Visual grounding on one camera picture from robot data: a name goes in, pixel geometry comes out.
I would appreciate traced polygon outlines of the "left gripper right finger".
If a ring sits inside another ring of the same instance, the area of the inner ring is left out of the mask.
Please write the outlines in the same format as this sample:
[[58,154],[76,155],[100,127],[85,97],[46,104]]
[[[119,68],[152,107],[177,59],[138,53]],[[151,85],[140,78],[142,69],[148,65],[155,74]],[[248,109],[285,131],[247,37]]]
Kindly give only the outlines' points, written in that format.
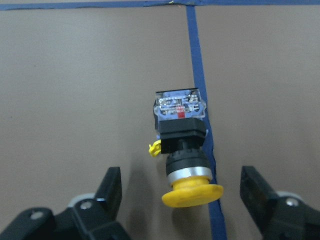
[[320,238],[320,211],[295,193],[275,191],[255,167],[242,167],[239,193],[263,240]]

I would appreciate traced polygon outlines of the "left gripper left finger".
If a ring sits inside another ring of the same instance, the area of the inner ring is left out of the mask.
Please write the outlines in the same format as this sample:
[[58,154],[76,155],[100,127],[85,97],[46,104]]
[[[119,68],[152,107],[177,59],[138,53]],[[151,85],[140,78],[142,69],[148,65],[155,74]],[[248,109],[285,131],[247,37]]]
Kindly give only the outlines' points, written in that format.
[[128,240],[116,220],[122,200],[121,170],[110,167],[95,193],[74,197],[53,214],[47,207],[19,213],[0,233],[2,240]]

